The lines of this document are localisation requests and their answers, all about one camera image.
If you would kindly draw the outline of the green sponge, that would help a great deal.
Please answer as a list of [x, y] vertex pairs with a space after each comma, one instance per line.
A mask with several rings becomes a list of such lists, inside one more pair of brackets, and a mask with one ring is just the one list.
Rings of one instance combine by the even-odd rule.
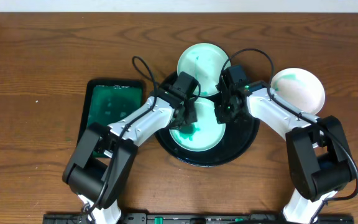
[[181, 127], [178, 132], [179, 136], [183, 139], [188, 139], [190, 141], [193, 140], [194, 135], [200, 131], [200, 128], [197, 127], [195, 124], [191, 124], [188, 126]]

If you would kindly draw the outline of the white plate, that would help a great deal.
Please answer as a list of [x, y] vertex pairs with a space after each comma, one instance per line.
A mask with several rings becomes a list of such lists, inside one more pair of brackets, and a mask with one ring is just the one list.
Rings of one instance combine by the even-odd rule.
[[317, 114], [324, 106], [323, 84], [311, 72], [302, 68], [286, 68], [276, 73], [271, 87], [284, 100], [309, 114]]

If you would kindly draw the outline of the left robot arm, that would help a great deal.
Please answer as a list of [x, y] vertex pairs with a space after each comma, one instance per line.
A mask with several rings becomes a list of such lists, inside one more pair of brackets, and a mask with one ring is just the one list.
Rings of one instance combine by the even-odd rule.
[[156, 90], [139, 109], [116, 123], [88, 126], [62, 179], [83, 201], [80, 223], [117, 223], [118, 197], [129, 177], [138, 148], [163, 128], [196, 121], [197, 97], [180, 90]]

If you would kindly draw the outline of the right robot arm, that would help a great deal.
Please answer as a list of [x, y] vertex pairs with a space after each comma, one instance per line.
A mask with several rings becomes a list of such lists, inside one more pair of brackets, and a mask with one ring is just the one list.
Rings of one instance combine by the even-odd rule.
[[341, 122], [305, 113], [278, 96], [265, 82], [246, 84], [220, 80], [222, 100], [215, 109], [217, 121], [228, 123], [241, 116], [266, 123], [287, 145], [290, 177], [295, 191], [283, 209], [286, 222], [314, 223], [321, 209], [349, 182], [358, 182]]

